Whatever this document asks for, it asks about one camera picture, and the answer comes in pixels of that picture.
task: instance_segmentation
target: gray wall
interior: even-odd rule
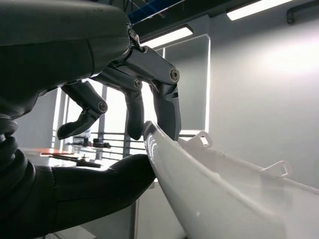
[[[181,129],[205,129],[209,40],[203,35],[165,50],[165,58],[180,72]]]
[[[183,239],[183,228],[160,185],[138,199],[136,239]]]
[[[259,166],[287,160],[292,179],[319,188],[319,18],[286,22],[303,2],[211,20],[209,134],[216,149]]]
[[[129,239],[132,207],[82,225],[98,239]]]
[[[19,146],[51,147],[56,98],[57,90],[39,97],[31,112],[17,119],[18,128],[14,136]]]

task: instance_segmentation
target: blue beam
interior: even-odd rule
[[[135,24],[182,1],[184,0],[151,0],[141,8],[134,11],[133,14],[129,14],[129,18],[132,24]]]

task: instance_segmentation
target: white plastic part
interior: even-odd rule
[[[285,178],[287,162],[265,169],[213,150],[207,133],[178,143],[155,123],[144,129],[150,162],[190,239],[319,238],[319,190]]]

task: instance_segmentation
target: ceiling light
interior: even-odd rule
[[[149,46],[151,48],[154,48],[156,46],[164,45],[169,42],[178,40],[178,39],[190,36],[192,34],[193,34],[193,31],[191,31],[188,27],[183,27],[183,28],[167,33],[163,36],[159,36],[150,41],[144,42],[143,44],[141,44],[141,46]]]
[[[278,6],[283,3],[286,3],[292,0],[262,0],[250,5],[244,6],[240,9],[228,12],[228,16],[234,21],[239,18],[252,15],[254,13],[264,11],[268,8]]]

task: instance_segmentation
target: black robotic arm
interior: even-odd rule
[[[125,14],[94,2],[0,1],[0,237],[34,238],[127,207],[155,175],[146,155],[133,155],[97,171],[33,166],[11,135],[14,119],[57,87],[83,111],[58,137],[79,134],[107,111],[91,78],[125,95],[128,132],[139,138],[144,109],[141,81],[151,86],[159,125],[173,139],[180,129],[177,69],[141,47]]]

